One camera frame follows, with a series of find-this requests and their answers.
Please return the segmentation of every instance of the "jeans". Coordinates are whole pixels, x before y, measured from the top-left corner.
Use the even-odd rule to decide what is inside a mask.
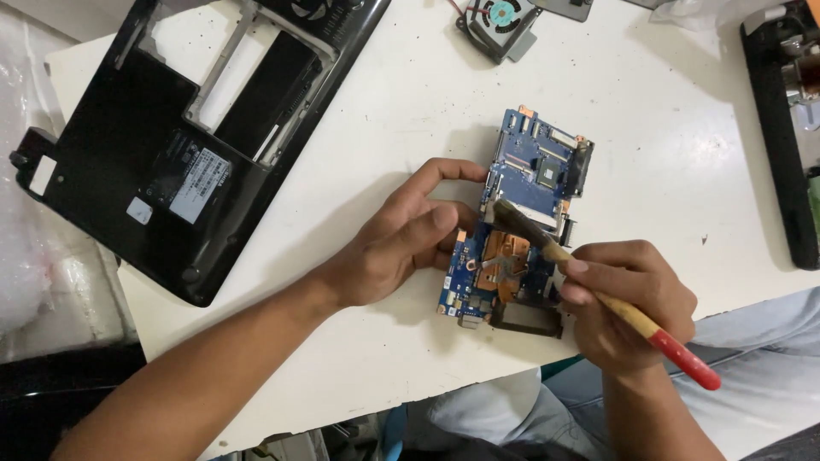
[[[704,390],[671,363],[692,416],[729,461],[820,422],[820,288],[695,323],[688,347],[722,378]],[[611,459],[601,371],[589,361],[540,381],[520,372],[408,406],[404,446],[446,450],[460,436],[498,445],[552,441],[590,461]]]

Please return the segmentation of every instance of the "plastic bag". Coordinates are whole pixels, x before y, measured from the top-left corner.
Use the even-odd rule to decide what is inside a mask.
[[[26,56],[0,34],[0,332],[25,325],[37,315],[49,287],[29,198],[14,180],[7,153],[25,133]]]
[[[786,0],[675,0],[652,12],[649,22],[676,24],[688,30],[710,30],[740,24],[755,11],[786,3]]]

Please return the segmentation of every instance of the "table surface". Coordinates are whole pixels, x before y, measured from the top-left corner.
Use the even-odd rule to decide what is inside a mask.
[[[148,359],[341,248],[427,158],[488,163],[504,110],[522,103],[596,142],[584,197],[572,203],[575,241],[654,242],[699,296],[697,318],[820,285],[820,272],[790,262],[737,29],[696,34],[648,16],[617,0],[596,2],[584,24],[544,13],[522,61],[493,66],[454,28],[447,2],[393,2],[211,307],[120,270]],[[163,21],[154,36],[168,64],[201,83],[237,17],[217,2]],[[219,120],[272,41],[269,25],[256,27],[204,120]],[[111,39],[47,58],[66,119]],[[479,192],[435,191],[473,206]],[[576,353],[571,334],[462,329],[435,311],[442,280],[420,272],[383,302],[333,316],[203,458]]]

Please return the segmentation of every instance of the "person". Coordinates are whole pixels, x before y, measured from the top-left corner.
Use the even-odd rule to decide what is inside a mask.
[[[464,160],[436,158],[425,163],[336,255],[269,299],[194,335],[136,372],[66,434],[52,459],[97,461],[112,453],[125,461],[196,459],[334,313],[387,297],[415,271],[446,270],[456,229],[469,231],[477,215],[464,203],[427,196],[442,180],[481,183],[487,174],[484,167]],[[588,360],[577,365],[594,364],[602,378],[590,379],[589,370],[573,367],[550,378],[558,380],[556,389],[564,389],[559,395],[550,391],[550,380],[542,385],[534,370],[419,402],[408,410],[404,459],[725,459],[721,450],[730,444],[720,442],[719,450],[707,432],[724,440],[720,430],[726,421],[704,431],[699,421],[708,419],[703,418],[708,407],[698,407],[695,400],[685,402],[695,388],[686,388],[686,378],[673,383],[661,355],[603,308],[590,290],[634,303],[681,342],[695,334],[691,315],[697,298],[647,242],[590,244],[574,254],[579,261],[559,266],[567,275],[561,295],[565,309],[576,317],[576,342]],[[815,317],[820,318],[801,318],[790,339],[801,337],[805,328],[817,329]],[[778,332],[769,327],[755,339],[774,344]],[[739,371],[737,379],[724,375],[724,387],[729,384],[729,392],[735,392],[725,400],[729,405],[744,398],[743,387],[736,383],[752,371]],[[811,382],[818,377],[810,377]],[[561,386],[561,380],[570,385]],[[582,395],[598,392],[584,390],[594,388],[593,381],[601,385],[602,399]],[[753,396],[749,402],[763,398],[759,388],[747,389]],[[794,392],[795,386],[782,389]],[[719,406],[720,394],[712,399],[699,395],[701,402]],[[805,404],[811,395],[799,397]],[[765,441],[809,426],[807,421],[817,414],[781,427],[776,417],[743,421],[740,411],[730,417],[752,435],[755,424],[768,429],[768,438],[761,436]]]

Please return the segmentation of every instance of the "blue circuit board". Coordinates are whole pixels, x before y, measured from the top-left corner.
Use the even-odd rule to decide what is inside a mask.
[[[497,290],[476,286],[481,262],[485,261],[485,246],[494,230],[492,203],[495,200],[508,199],[515,203],[533,221],[556,235],[562,244],[568,242],[573,222],[567,212],[575,190],[565,189],[577,153],[577,144],[573,146],[572,141],[579,140],[583,138],[555,129],[525,107],[507,110],[481,196],[480,220],[472,235],[465,231],[458,234],[439,297],[439,313],[451,317],[467,315],[475,321],[474,317],[485,318],[499,302]],[[520,278],[516,302],[554,309],[558,301],[557,290],[550,280],[554,273],[554,263],[541,258],[537,248],[529,248],[526,274]]]

